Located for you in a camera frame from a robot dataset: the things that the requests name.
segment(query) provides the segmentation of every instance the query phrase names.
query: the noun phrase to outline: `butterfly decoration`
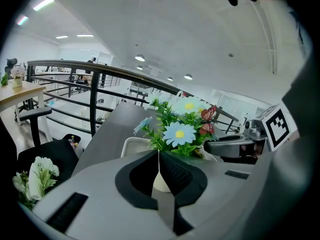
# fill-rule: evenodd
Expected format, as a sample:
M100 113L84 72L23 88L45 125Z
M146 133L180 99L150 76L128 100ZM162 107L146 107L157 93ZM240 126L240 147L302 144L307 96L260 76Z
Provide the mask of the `butterfly decoration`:
M216 112L216 106L212 106L209 109L204 109L201 112L201 118L204 120L202 123L204 124L200 129L200 134L214 134L215 129L214 125L212 124L212 117L214 116L214 113Z

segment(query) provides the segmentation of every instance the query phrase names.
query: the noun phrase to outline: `black slot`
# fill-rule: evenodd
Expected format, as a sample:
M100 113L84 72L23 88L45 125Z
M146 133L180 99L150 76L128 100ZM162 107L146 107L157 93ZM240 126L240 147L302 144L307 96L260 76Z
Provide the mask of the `black slot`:
M74 220L88 196L74 193L69 199L49 218L47 224L64 233Z
M249 177L249 173L245 173L245 172L239 172L239 171L234 171L234 170L228 170L225 175L231 176L231 177L235 177L235 178L239 178L242 180L246 180Z

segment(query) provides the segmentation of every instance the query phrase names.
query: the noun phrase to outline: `office chair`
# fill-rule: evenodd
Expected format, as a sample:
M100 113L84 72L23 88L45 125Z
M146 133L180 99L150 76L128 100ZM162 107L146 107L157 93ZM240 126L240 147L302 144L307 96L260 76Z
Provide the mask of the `office chair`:
M6 143L6 146L8 147L6 155L10 157L12 164L15 165L11 167L14 169L10 172L11 177L13 177L16 172L29 172L30 166L35 161L36 157L50 158L53 164L58 166L60 174L56 177L57 182L54 187L71 177L79 159L69 141L67 139L61 139L40 144L38 117L50 114L51 112L50 108L42 107L28 110L21 116L23 120L30 120L31 133L35 147L22 151L19 153L18 158L16 144L0 118L1 140L3 143Z
M6 67L4 68L4 72L7 73L8 79L12 79L11 70L14 68L14 65L18 63L16 58L7 58L6 59Z

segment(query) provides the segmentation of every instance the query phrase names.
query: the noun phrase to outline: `chair armrest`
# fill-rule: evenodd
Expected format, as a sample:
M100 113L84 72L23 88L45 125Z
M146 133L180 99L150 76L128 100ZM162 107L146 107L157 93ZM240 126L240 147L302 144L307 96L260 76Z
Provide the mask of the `chair armrest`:
M52 113L51 107L40 107L40 108L30 109L20 114L20 121L24 121L27 119L35 119L51 113Z

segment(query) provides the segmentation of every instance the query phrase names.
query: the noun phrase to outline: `fluorescent light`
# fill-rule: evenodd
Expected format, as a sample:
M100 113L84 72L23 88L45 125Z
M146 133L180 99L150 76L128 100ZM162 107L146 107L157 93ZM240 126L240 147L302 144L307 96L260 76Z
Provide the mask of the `fluorescent light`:
M77 34L76 36L77 36L77 37L79 37L79 38L88 38L88 37L93 37L93 35L92 35L92 34Z
M17 22L17 24L18 24L19 26L21 26L27 19L28 19L27 16L23 16L23 17Z
M56 39L61 39L61 38L68 38L67 35L62 35L62 36L57 36Z
M54 2L55 0L44 0L41 3L39 3L38 5L36 5L35 7L33 7L33 9L35 11L39 11L42 7L45 7L46 5Z
M135 59L140 62L146 61L145 57L142 54L138 54L137 56L135 56Z
M184 76L184 78L189 79L189 80L192 80L192 75L186 74L186 75Z

